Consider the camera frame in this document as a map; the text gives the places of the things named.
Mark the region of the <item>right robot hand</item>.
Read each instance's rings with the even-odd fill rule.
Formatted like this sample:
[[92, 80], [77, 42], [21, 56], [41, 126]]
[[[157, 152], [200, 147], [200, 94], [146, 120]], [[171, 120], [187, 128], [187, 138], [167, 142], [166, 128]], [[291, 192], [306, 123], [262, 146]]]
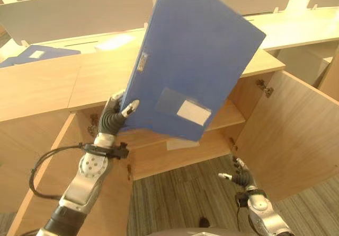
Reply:
[[218, 173], [218, 177], [229, 180], [243, 188], [256, 186], [252, 173], [243, 160], [236, 156], [232, 156], [232, 161], [237, 172], [235, 174]]

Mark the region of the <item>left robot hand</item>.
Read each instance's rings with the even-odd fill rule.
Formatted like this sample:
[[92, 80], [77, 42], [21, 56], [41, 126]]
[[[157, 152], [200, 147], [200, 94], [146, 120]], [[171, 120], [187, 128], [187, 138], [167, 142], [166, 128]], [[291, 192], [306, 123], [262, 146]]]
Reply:
[[121, 110], [121, 102], [124, 91], [120, 91], [110, 96], [102, 110], [99, 119], [100, 134], [117, 135], [119, 130], [124, 126], [127, 118], [136, 111], [140, 101], [133, 100], [124, 109]]

